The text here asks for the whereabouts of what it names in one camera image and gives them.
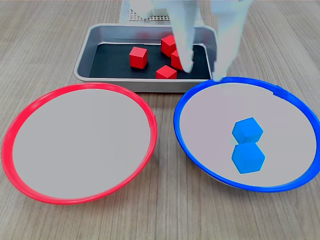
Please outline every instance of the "red cube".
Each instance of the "red cube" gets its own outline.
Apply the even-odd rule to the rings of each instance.
[[[171,55],[171,67],[181,71],[183,70],[179,59],[178,50],[175,50]]]
[[[130,66],[137,69],[144,69],[148,62],[148,50],[134,46],[129,54]]]
[[[161,40],[161,52],[171,58],[172,53],[176,50],[176,41],[173,35],[166,36]]]
[[[158,71],[155,72],[155,77],[157,79],[177,79],[177,70],[164,65]]]

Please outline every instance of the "wood grain surface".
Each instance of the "wood grain surface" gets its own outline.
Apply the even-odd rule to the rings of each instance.
[[[0,136],[73,69],[87,30],[117,23],[117,1],[0,1]],[[215,18],[201,1],[205,24]],[[278,84],[320,116],[320,1],[256,1],[229,74]],[[187,158],[173,127],[181,94],[141,94],[158,142],[130,184],[100,200],[49,205],[16,190],[0,168],[0,240],[319,240],[320,176],[281,193],[223,185]]]

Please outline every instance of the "blue hexagonal block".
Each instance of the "blue hexagonal block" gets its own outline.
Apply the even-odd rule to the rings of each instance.
[[[263,132],[253,117],[236,122],[232,130],[232,134],[239,144],[256,143]]]
[[[255,142],[236,145],[232,154],[232,161],[241,174],[260,171],[265,159]]]

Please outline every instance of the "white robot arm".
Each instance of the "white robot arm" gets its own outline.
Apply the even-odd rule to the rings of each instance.
[[[137,14],[152,15],[152,8],[167,9],[182,68],[190,73],[193,67],[194,25],[200,0],[131,0],[131,6],[143,4]],[[237,57],[248,9],[254,0],[211,0],[211,12],[217,17],[217,57],[212,73],[219,82]]]

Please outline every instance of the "block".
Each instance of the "block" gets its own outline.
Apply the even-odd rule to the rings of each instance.
[[[155,77],[157,79],[177,79],[177,70],[164,65],[158,71],[155,72]]]
[[[232,135],[239,144],[257,143],[262,136],[263,129],[253,117],[238,121],[232,130]]]
[[[171,67],[181,71],[183,70],[179,59],[178,50],[175,50],[171,55]]]
[[[265,159],[265,155],[255,142],[236,145],[232,154],[232,161],[240,174],[260,171]]]
[[[171,58],[172,53],[176,50],[176,41],[173,35],[166,36],[161,40],[161,52]]]
[[[129,54],[130,66],[137,69],[144,69],[148,62],[148,50],[134,46]]]

